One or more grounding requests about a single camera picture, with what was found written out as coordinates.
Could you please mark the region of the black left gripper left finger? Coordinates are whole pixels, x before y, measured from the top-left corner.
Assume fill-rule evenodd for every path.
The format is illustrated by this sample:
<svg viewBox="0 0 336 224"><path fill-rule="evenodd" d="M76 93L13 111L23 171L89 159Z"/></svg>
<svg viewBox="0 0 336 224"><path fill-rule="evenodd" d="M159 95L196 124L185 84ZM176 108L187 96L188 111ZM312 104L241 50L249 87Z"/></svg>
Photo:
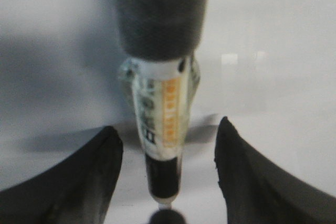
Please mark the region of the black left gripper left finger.
<svg viewBox="0 0 336 224"><path fill-rule="evenodd" d="M123 158L112 126L47 171L1 191L1 223L104 223Z"/></svg>

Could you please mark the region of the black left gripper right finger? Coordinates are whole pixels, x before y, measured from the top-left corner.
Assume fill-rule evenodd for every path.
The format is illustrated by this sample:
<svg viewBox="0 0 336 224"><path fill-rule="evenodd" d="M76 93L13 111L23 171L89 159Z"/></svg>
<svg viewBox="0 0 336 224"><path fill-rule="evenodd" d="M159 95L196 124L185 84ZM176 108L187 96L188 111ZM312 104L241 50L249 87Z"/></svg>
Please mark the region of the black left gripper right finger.
<svg viewBox="0 0 336 224"><path fill-rule="evenodd" d="M227 117L218 126L214 161L228 223L335 223L335 197L263 156Z"/></svg>

